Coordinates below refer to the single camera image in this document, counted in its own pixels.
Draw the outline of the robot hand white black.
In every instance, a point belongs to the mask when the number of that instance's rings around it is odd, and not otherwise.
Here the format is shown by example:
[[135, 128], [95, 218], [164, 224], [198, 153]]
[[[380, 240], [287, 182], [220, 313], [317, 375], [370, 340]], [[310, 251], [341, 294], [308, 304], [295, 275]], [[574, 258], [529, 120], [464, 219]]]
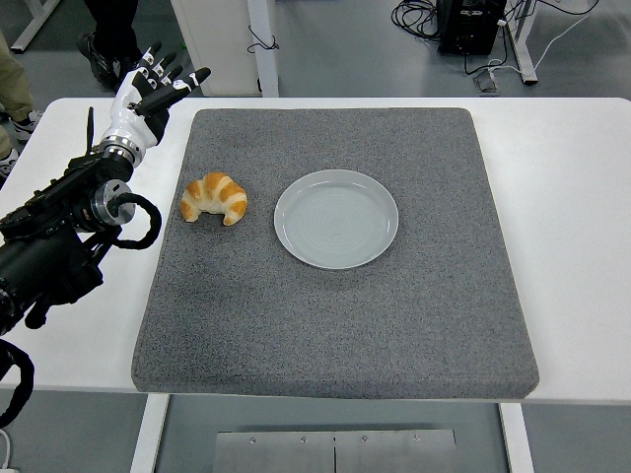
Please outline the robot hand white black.
[[207, 67], [186, 76], [179, 66], [169, 70], [175, 56], [169, 53], [160, 57], [161, 47], [160, 42], [150, 46], [122, 80], [110, 111], [110, 128], [103, 136], [105, 141], [122, 139], [141, 151], [158, 145], [169, 121], [169, 108], [210, 77]]

